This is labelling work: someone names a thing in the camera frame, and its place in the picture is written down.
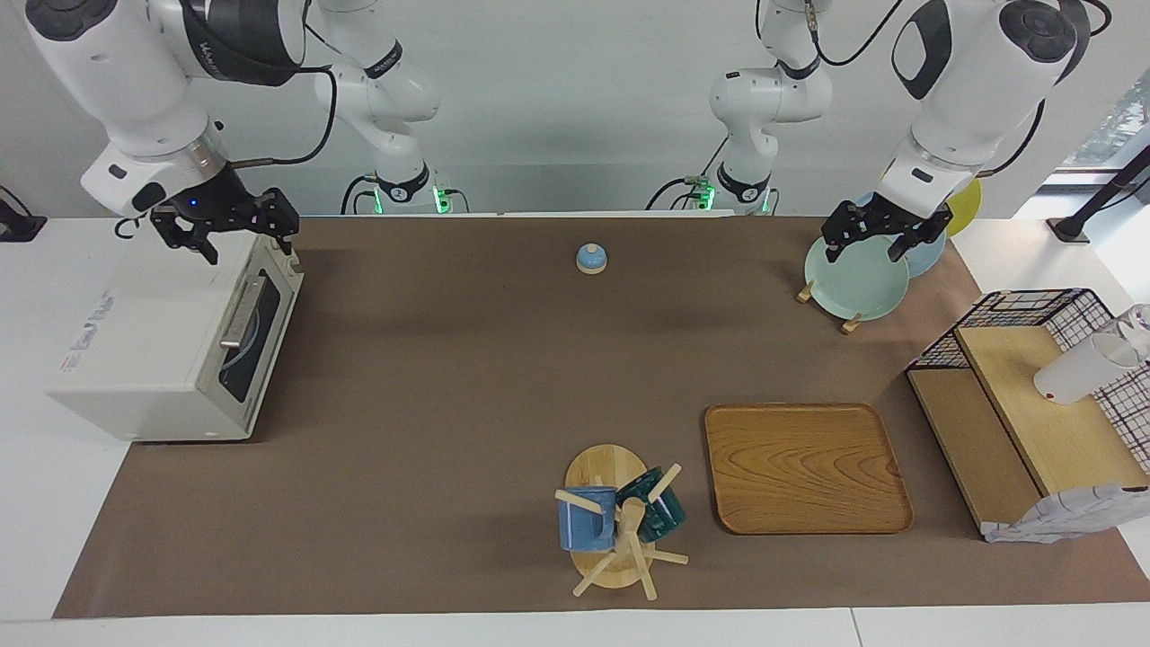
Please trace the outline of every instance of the oven door handle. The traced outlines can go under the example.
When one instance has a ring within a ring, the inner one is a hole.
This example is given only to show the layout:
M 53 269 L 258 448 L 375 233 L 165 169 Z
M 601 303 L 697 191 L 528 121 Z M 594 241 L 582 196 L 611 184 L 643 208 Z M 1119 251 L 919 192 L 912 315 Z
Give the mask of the oven door handle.
M 244 340 L 247 339 L 248 331 L 252 326 L 252 319 L 254 318 L 255 308 L 260 306 L 260 300 L 263 296 L 263 290 L 268 286 L 268 277 L 260 275 L 252 278 L 244 285 L 244 292 L 239 295 L 239 302 L 236 303 L 236 313 L 231 316 L 231 322 L 228 323 L 228 329 L 224 331 L 222 338 L 220 338 L 220 347 L 231 351 L 239 351 L 243 346 Z

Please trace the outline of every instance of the white table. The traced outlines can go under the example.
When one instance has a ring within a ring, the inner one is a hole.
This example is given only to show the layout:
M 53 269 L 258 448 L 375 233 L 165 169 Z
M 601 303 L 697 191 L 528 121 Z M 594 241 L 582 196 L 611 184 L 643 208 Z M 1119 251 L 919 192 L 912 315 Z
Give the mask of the white table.
M 46 622 L 128 450 L 43 395 L 44 377 L 63 359 L 126 248 L 112 224 L 55 219 L 33 244 L 0 246 L 0 645 L 518 645 L 544 637 L 583 645 L 589 637 L 630 637 L 620 640 L 695 646 L 718 637 L 902 647 L 1003 644 L 1007 636 L 1045 647 L 1095 645 L 1103 637 L 1109 646 L 1150 644 L 1150 603 Z M 1089 247 L 1052 242 L 1040 226 L 980 221 L 956 239 L 980 287 L 1090 286 L 1112 309 L 1128 305 Z M 1150 530 L 1124 531 L 1150 564 Z

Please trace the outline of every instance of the black stand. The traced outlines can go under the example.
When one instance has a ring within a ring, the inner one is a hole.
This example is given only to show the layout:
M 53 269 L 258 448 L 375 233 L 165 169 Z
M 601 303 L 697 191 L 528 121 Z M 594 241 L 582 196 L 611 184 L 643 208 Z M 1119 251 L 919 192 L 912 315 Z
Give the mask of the black stand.
M 1106 183 L 1105 186 L 1098 190 L 1092 198 L 1087 200 L 1082 208 L 1070 217 L 1052 217 L 1046 221 L 1046 224 L 1055 231 L 1055 236 L 1064 242 L 1089 242 L 1090 238 L 1087 238 L 1082 233 L 1082 228 L 1086 226 L 1088 219 L 1094 217 L 1094 214 L 1098 213 L 1098 209 L 1106 206 L 1114 195 L 1122 192 L 1124 188 L 1134 182 L 1134 178 L 1142 174 L 1143 170 L 1150 168 L 1150 146 L 1142 148 L 1142 152 L 1130 160 L 1130 163 L 1126 164 L 1122 170 L 1119 170 L 1114 175 L 1113 179 Z
M 44 229 L 48 218 L 43 215 L 21 215 L 8 202 L 0 200 L 0 242 L 26 242 Z

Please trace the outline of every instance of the window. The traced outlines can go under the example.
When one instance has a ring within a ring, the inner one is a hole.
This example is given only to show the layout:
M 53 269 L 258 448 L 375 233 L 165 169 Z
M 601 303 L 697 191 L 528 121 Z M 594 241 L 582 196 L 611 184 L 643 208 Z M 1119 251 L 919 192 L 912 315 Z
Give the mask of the window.
M 1118 169 L 1150 144 L 1150 70 L 1130 87 L 1098 129 L 1071 156 L 1059 171 Z

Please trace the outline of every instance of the round wooden base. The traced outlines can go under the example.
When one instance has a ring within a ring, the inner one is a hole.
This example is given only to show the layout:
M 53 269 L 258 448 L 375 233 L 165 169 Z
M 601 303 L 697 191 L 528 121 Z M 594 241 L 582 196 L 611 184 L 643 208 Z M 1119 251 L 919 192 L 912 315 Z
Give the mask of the round wooden base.
M 634 452 L 618 445 L 597 445 L 583 450 L 567 468 L 564 483 L 567 487 L 606 485 L 620 488 L 646 472 L 647 468 Z M 654 548 L 653 544 L 644 544 L 644 548 Z M 607 553 L 572 553 L 572 562 L 581 576 L 591 572 Z M 646 560 L 651 568 L 652 560 Z M 626 588 L 639 580 L 639 570 L 630 555 L 615 560 L 599 577 L 595 585 L 603 588 Z

